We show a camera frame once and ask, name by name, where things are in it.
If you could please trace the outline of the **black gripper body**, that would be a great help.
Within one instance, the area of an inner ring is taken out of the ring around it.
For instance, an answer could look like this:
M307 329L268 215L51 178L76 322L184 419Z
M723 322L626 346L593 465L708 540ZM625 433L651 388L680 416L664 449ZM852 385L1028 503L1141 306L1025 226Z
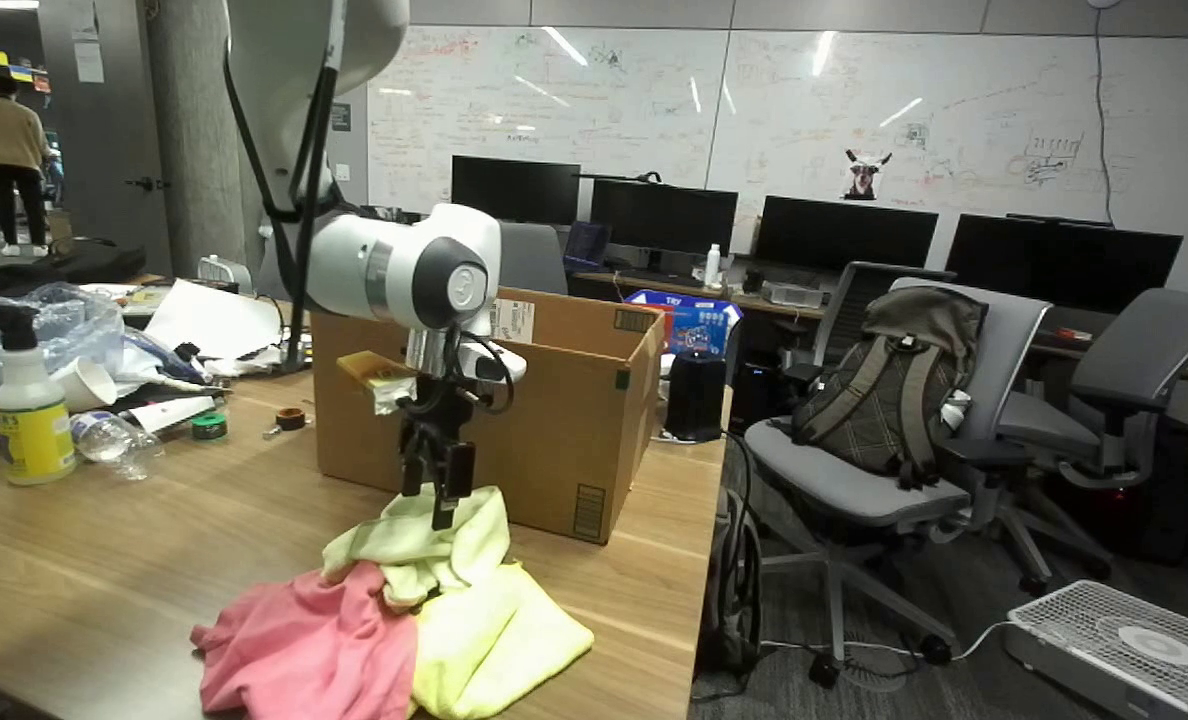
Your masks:
M420 374L414 395L399 402L399 492L430 486L437 506L472 492L477 443L464 436L477 391L464 380Z

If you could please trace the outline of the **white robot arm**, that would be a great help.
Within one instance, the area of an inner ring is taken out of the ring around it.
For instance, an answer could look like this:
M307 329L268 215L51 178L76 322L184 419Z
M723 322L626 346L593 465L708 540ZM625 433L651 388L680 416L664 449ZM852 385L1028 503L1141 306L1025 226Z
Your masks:
M399 492L426 492L449 529L472 492L464 436L477 385L513 388L524 361L488 340L498 297L498 219L437 205L420 219L378 219L347 205L328 170L335 96L377 78L412 23L412 0L218 0L223 96L271 223L276 269L303 306L387 319L408 331L412 391L399 416Z

